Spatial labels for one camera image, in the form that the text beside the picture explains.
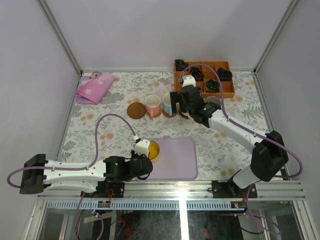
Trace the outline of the light blue mug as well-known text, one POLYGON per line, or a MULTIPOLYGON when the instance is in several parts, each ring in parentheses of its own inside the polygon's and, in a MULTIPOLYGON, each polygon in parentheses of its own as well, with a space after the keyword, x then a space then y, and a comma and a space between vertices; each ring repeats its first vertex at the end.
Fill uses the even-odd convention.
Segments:
POLYGON ((165 110, 165 112, 169 115, 172 115, 172 106, 170 101, 170 94, 166 93, 162 97, 162 108, 165 110))

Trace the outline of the light wooden coaster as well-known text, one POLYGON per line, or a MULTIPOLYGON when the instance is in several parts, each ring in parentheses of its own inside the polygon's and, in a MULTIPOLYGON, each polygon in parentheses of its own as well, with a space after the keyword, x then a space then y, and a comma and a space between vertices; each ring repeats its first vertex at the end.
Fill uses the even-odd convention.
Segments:
POLYGON ((166 118, 173 118, 177 115, 177 113, 173 113, 172 115, 169 115, 168 113, 166 113, 164 109, 162 109, 161 112, 166 118))
POLYGON ((148 117, 152 118, 152 119, 158 118, 159 116, 162 115, 162 110, 161 110, 158 114, 153 115, 153 116, 151 116, 150 113, 149 113, 148 111, 146 111, 146 115, 147 115, 148 117))

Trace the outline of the yellow mug black handle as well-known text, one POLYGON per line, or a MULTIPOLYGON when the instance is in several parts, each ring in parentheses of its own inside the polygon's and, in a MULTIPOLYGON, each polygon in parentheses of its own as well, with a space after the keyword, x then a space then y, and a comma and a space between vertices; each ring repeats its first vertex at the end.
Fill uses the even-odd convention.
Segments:
POLYGON ((151 141, 148 150, 149 150, 148 158, 152 162, 157 161, 159 156, 160 156, 160 147, 159 147, 159 145, 155 141, 151 141))

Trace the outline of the purple mug black handle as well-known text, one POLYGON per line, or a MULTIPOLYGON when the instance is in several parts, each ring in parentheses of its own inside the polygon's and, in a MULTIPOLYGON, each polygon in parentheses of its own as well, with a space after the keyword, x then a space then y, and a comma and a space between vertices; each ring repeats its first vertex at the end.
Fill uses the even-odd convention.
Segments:
POLYGON ((204 100, 205 103, 214 103, 218 106, 222 105, 222 102, 220 100, 220 98, 216 97, 216 96, 208 96, 205 98, 204 100))

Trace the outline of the pink mug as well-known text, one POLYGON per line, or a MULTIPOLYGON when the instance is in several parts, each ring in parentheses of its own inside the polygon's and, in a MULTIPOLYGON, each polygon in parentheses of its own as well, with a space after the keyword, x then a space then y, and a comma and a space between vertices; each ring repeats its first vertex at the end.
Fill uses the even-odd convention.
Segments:
POLYGON ((161 111, 161 99, 157 95, 149 95, 145 98, 146 110, 151 116, 157 115, 161 111))

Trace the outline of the large dark wooden saucer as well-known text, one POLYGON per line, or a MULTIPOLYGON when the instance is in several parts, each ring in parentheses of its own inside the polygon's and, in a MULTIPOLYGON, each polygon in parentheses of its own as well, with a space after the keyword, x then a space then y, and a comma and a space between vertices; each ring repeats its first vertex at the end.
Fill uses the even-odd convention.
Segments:
POLYGON ((141 119, 146 114, 146 107, 140 102, 131 103, 127 108, 127 115, 131 119, 141 119))

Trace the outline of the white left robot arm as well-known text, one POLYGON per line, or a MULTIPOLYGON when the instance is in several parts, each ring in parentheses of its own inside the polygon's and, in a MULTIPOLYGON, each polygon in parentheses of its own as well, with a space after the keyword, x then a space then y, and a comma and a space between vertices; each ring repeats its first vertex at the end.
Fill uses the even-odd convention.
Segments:
POLYGON ((133 150, 130 158, 110 156, 92 167, 89 165, 47 160, 45 154, 37 154, 24 164, 19 193, 34 195, 45 190, 66 190, 102 198, 113 191, 109 183, 129 182, 133 178, 145 180, 153 171, 151 160, 133 150))

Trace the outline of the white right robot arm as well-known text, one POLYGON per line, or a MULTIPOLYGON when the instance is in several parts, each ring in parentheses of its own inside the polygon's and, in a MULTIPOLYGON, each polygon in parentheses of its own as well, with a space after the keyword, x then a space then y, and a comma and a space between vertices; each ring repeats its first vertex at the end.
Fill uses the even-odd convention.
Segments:
POLYGON ((250 165, 236 172, 228 184, 228 192, 240 197, 246 188, 258 181, 269 182, 288 162, 289 157, 283 149, 282 136, 272 131, 257 131, 226 114, 222 104, 205 102, 200 88, 193 85, 182 87, 169 94, 172 112, 179 109, 196 123, 226 134, 251 154, 250 165))

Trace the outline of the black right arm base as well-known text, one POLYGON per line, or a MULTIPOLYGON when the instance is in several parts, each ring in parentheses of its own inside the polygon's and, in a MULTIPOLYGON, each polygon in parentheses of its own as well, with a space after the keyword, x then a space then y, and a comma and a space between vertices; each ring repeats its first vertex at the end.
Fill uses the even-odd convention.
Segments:
POLYGON ((239 176, 236 172, 228 180, 212 180, 206 191, 211 193, 214 199, 257 198, 257 193, 250 190, 250 187, 254 188, 259 181, 255 175, 239 176))

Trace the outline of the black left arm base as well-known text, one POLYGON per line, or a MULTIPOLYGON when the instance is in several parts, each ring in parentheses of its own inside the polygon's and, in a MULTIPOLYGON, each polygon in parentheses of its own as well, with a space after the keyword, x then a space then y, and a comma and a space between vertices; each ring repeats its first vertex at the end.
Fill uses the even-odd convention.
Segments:
POLYGON ((123 198, 125 184, 123 182, 98 182, 95 191, 92 193, 85 193, 85 198, 123 198))

